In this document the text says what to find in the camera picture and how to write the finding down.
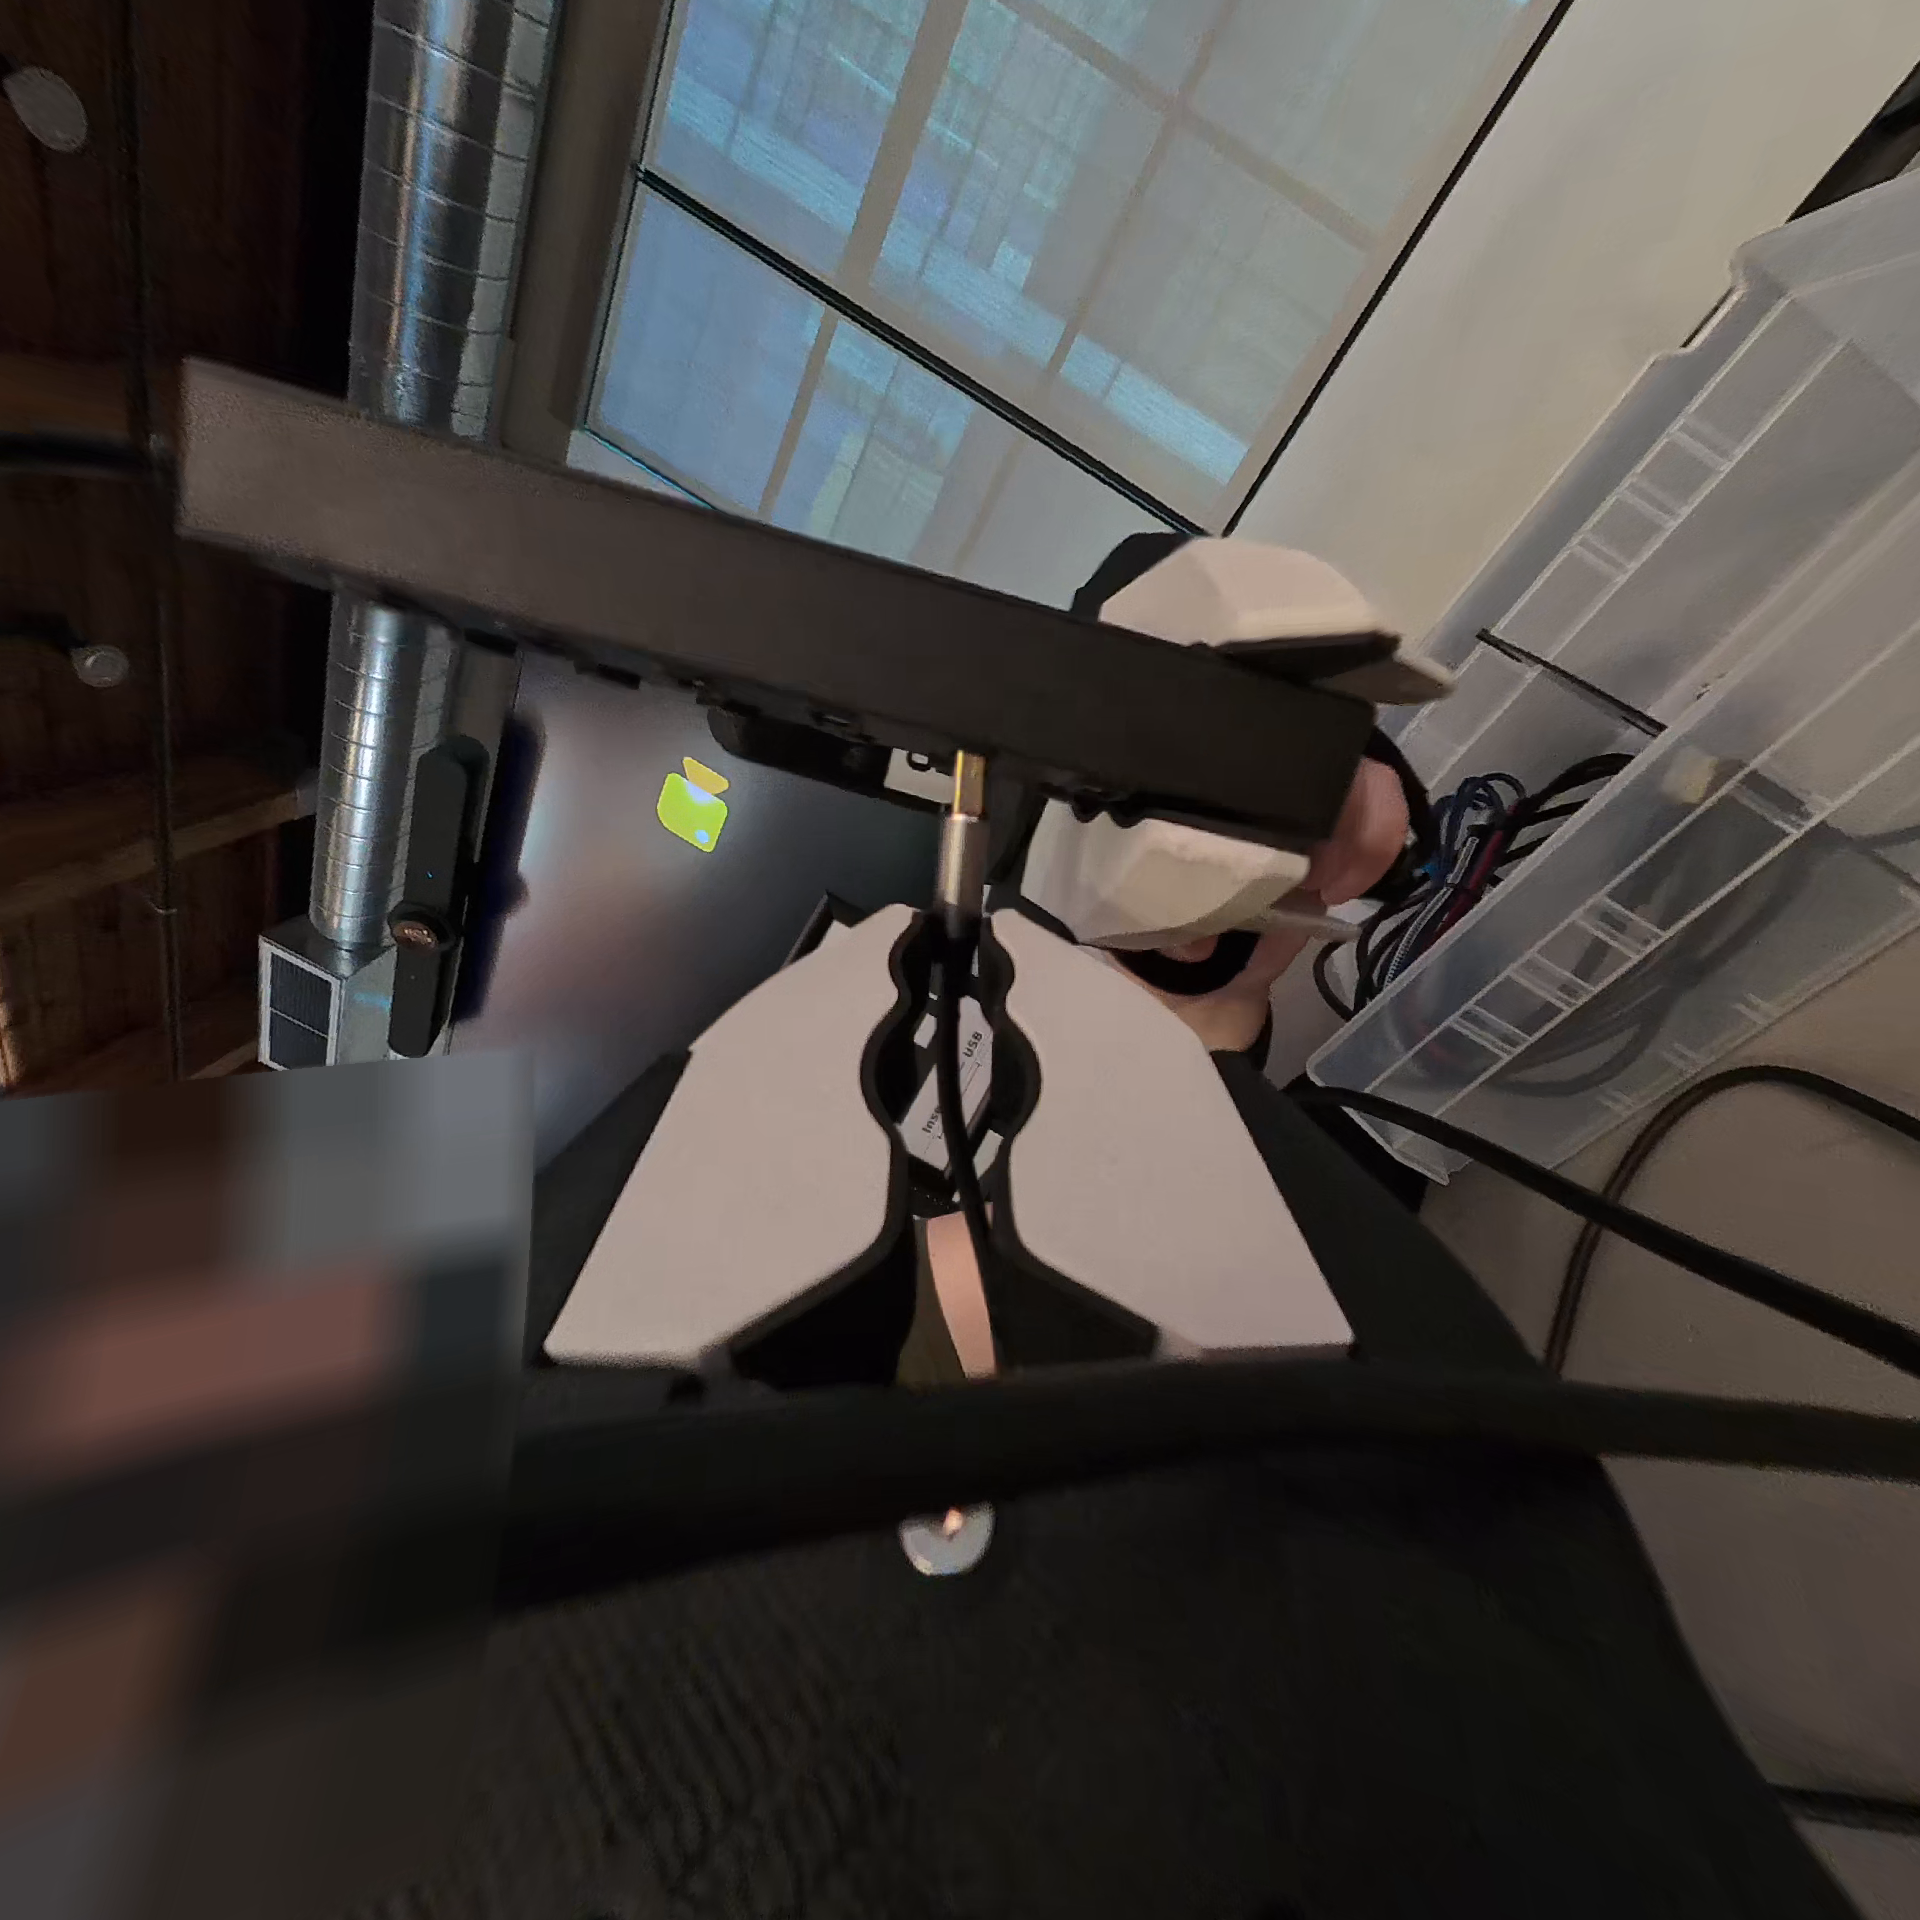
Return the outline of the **large glass window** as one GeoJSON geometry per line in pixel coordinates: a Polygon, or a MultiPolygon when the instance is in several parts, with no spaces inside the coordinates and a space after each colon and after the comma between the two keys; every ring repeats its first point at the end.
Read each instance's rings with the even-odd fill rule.
{"type": "Polygon", "coordinates": [[[667,4],[576,458],[1063,607],[1241,526],[1566,4],[667,4]]]}

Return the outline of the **white vent box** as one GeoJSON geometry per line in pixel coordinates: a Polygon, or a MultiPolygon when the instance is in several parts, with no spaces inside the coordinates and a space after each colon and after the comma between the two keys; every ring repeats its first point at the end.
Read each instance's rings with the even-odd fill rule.
{"type": "Polygon", "coordinates": [[[256,942],[256,1062],[288,1073],[391,1058],[391,946],[342,948],[299,914],[256,942]]]}

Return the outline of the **silver air duct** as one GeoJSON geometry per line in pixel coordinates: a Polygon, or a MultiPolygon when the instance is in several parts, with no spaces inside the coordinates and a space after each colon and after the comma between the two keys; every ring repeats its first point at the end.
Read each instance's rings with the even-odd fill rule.
{"type": "MultiPolygon", "coordinates": [[[[364,416],[491,438],[560,14],[557,3],[374,4],[347,367],[364,416]]],[[[308,919],[342,954],[383,945],[447,656],[451,640],[415,615],[332,599],[308,919]]]]}

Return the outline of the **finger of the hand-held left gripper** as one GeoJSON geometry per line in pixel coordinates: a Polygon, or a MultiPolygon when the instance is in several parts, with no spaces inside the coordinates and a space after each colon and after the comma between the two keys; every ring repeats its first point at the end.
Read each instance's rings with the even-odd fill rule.
{"type": "Polygon", "coordinates": [[[1096,617],[1211,651],[1264,682],[1374,707],[1448,698],[1453,675],[1404,636],[1329,562],[1243,540],[1125,542],[1096,576],[1096,617]]]}
{"type": "Polygon", "coordinates": [[[1228,934],[1353,945],[1360,926],[1308,904],[1308,856],[1182,823],[1080,822],[1046,802],[1030,832],[1030,902],[1078,945],[1160,952],[1228,934]]]}

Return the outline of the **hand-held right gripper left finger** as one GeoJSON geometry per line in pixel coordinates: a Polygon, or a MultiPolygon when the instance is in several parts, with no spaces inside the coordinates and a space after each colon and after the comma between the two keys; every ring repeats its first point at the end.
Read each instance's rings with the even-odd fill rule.
{"type": "Polygon", "coordinates": [[[883,1268],[904,1242],[908,1170],[880,1052],[908,1036],[892,904],[726,1008],[597,1234],[543,1355],[701,1369],[883,1268]]]}

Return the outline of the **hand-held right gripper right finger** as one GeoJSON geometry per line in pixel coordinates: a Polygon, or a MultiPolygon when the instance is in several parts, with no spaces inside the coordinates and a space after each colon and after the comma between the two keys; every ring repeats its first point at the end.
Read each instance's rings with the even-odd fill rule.
{"type": "Polygon", "coordinates": [[[1344,1355],[1353,1327],[1208,1049],[1089,948],[1000,910],[981,930],[1009,1111],[993,1254],[1150,1328],[1168,1358],[1344,1355]]]}

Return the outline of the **long black usb hub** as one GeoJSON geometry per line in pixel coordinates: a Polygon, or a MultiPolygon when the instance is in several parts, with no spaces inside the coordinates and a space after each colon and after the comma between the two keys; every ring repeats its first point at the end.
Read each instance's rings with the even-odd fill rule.
{"type": "Polygon", "coordinates": [[[199,358],[174,448],[183,540],[495,650],[862,748],[971,752],[1063,802],[1308,849],[1375,730],[1349,692],[199,358]]]}

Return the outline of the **clear plastic bin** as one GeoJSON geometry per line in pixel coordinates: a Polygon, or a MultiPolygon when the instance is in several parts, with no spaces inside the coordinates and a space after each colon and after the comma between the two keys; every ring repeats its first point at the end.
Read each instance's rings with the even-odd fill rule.
{"type": "Polygon", "coordinates": [[[1915,172],[1733,275],[1432,628],[1404,755],[1541,822],[1308,1064],[1544,1167],[1915,934],[1915,172]]]}

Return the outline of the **black bar device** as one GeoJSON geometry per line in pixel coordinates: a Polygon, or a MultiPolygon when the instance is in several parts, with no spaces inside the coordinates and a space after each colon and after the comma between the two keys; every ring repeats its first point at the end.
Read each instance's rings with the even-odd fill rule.
{"type": "Polygon", "coordinates": [[[447,1024],[487,796],[489,752],[471,737],[451,737],[415,763],[404,878],[389,914],[389,1052],[398,1058],[427,1057],[447,1024]]]}

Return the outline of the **person's left hand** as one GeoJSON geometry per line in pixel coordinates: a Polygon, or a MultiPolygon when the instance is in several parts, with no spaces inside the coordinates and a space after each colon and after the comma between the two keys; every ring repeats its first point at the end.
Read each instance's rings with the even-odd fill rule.
{"type": "MultiPolygon", "coordinates": [[[[1398,776],[1377,760],[1361,760],[1332,836],[1310,858],[1302,897],[1320,914],[1366,897],[1400,858],[1407,827],[1398,776]]],[[[1308,946],[1310,935],[1300,928],[1265,928],[1237,978],[1182,1017],[1211,1052],[1253,1052],[1271,1017],[1276,986],[1308,946]]]]}

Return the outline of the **yellow green sticker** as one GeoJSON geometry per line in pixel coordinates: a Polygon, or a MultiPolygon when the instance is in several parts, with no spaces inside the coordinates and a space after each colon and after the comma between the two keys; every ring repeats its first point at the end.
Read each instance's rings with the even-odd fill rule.
{"type": "Polygon", "coordinates": [[[660,827],[696,854],[713,854],[728,825],[728,778],[705,762],[684,756],[656,796],[660,827]]]}

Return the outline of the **dark grey display panel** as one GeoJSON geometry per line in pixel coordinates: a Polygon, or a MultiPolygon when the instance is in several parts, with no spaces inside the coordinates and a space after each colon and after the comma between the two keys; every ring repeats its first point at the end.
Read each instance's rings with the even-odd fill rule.
{"type": "Polygon", "coordinates": [[[630,1023],[700,1027],[785,959],[823,897],[924,902],[924,808],[745,760],[685,692],[533,663],[518,695],[540,763],[495,966],[502,1010],[582,1023],[591,1041],[630,1023]],[[708,856],[656,818],[684,756],[731,783],[708,856]]]}

